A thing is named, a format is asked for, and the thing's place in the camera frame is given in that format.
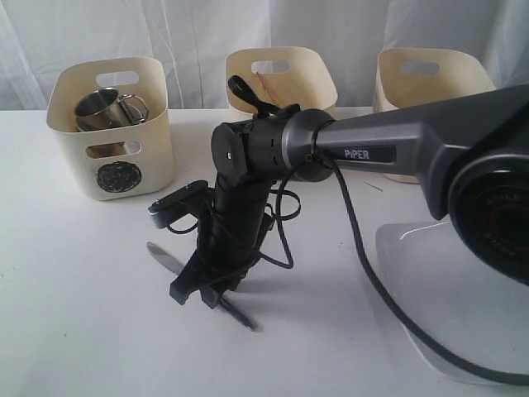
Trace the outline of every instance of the stainless steel mug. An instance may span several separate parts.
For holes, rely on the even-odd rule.
[[[134,98],[143,107],[143,112],[127,103]],[[147,120],[149,109],[145,101],[133,93],[120,95],[115,88],[101,88],[79,101],[74,109],[78,131],[106,130],[135,126]]]

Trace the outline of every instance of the white curtain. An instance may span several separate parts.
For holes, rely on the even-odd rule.
[[[0,109],[45,109],[71,65],[134,55],[164,64],[172,108],[224,108],[233,51],[300,45],[325,60],[341,106],[370,105],[377,54],[477,57],[493,82],[529,83],[527,0],[0,0]]]

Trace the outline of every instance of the transparent base plate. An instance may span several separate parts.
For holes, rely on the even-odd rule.
[[[386,288],[425,331],[476,364],[529,373],[529,287],[480,261],[449,222],[383,225],[376,243]],[[462,382],[492,383],[408,335],[434,369]]]

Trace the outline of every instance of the knife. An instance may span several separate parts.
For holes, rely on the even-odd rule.
[[[160,246],[154,244],[153,242],[147,242],[147,251],[155,258],[165,269],[170,270],[174,274],[178,275],[182,269],[183,264],[178,261],[176,258],[171,256]],[[205,285],[202,288],[212,289],[211,286]],[[233,305],[228,299],[221,297],[218,301],[218,305],[223,308],[227,313],[229,313],[235,320],[244,325],[250,331],[255,331],[258,328],[258,325],[248,318],[244,313],[242,313],[236,306]]]

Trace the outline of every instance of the white table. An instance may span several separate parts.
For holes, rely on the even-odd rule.
[[[174,182],[98,202],[80,193],[45,112],[0,112],[1,396],[527,395],[459,384],[425,364],[366,281],[334,178],[289,184],[303,202],[285,226],[294,269],[259,263],[229,293],[262,331],[209,310],[198,294],[176,304],[173,276],[145,242],[186,261],[195,235],[155,229],[146,209],[187,182],[213,181],[209,138],[231,114],[169,115]],[[346,178],[374,261],[378,226],[430,219],[417,186],[362,172]],[[282,257],[276,231],[263,251]]]

